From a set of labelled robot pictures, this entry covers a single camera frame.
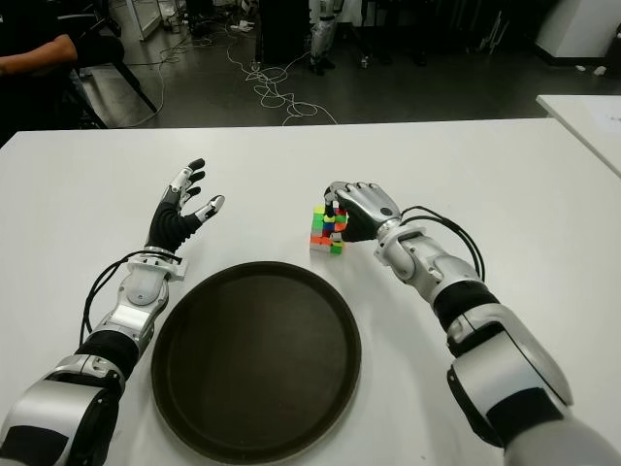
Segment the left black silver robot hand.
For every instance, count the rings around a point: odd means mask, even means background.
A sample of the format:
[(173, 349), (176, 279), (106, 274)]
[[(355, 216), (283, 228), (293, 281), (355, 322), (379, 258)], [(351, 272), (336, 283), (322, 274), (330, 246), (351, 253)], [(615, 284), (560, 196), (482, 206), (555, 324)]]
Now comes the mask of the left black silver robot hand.
[(199, 158), (189, 162), (169, 182), (156, 207), (147, 233), (145, 247), (176, 252), (205, 222), (215, 216), (225, 202), (223, 195), (214, 196), (195, 212), (184, 215), (188, 200), (201, 192), (196, 183), (206, 176), (206, 161)]

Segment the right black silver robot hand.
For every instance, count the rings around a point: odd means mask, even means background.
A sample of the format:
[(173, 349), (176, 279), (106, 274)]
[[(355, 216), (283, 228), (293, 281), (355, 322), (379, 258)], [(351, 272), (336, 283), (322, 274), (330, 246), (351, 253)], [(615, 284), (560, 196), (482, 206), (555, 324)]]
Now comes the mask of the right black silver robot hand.
[(384, 223), (402, 218), (395, 201), (376, 183), (333, 182), (324, 201), (326, 213), (332, 213), (334, 203), (345, 210), (347, 224), (340, 235), (347, 243), (374, 240)]

